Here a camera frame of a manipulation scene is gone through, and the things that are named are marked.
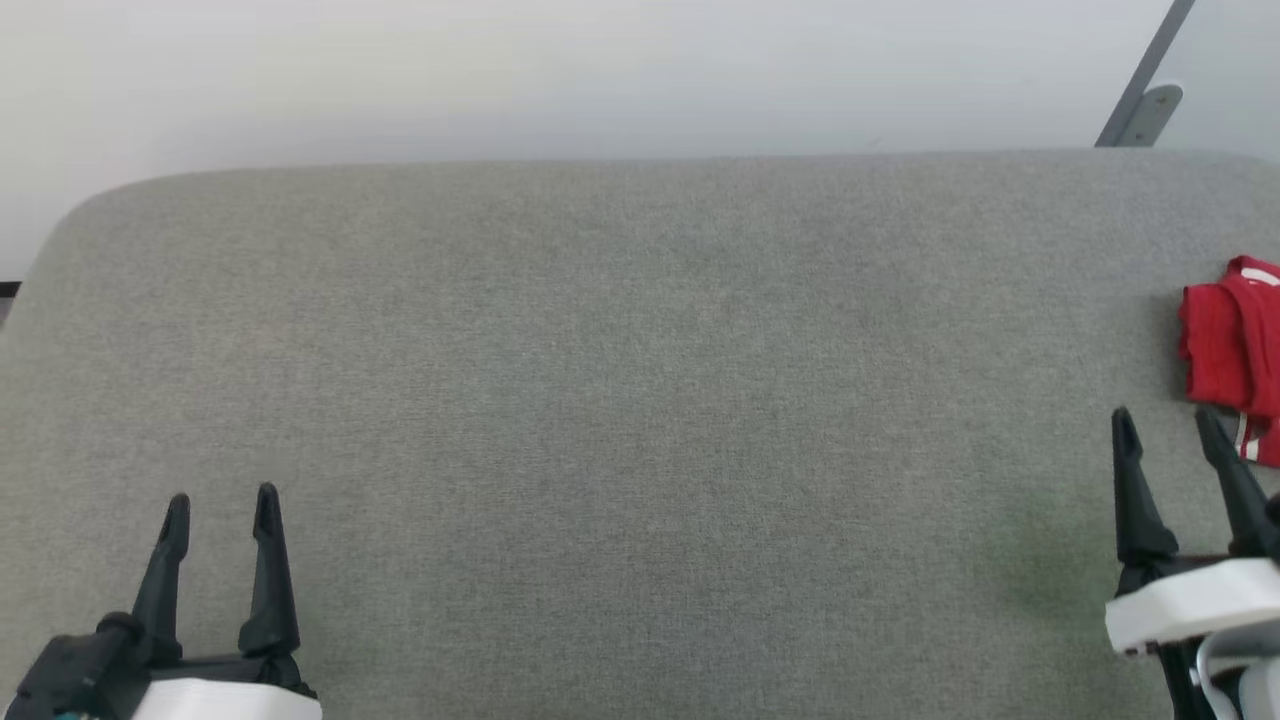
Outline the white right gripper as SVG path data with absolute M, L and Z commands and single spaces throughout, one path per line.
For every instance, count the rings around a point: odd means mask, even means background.
M 1211 638 L 1213 657 L 1276 656 L 1279 529 L 1268 515 L 1270 500 L 1215 409 L 1198 407 L 1194 418 L 1202 454 L 1219 479 L 1234 559 L 1166 577 L 1178 565 L 1180 547 L 1152 497 L 1132 414 L 1115 409 L 1111 447 L 1121 571 L 1119 598 L 1105 605 L 1108 641 L 1117 655 Z

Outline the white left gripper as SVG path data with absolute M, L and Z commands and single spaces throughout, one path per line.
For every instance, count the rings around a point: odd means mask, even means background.
M 151 679 L 133 719 L 323 717 L 317 693 L 293 657 L 300 624 L 280 496 L 270 482 L 256 495 L 252 537 L 256 562 L 250 615 L 238 633 L 242 656 L 182 659 L 177 600 L 189 547 L 189 496 L 172 497 L 131 611 Z

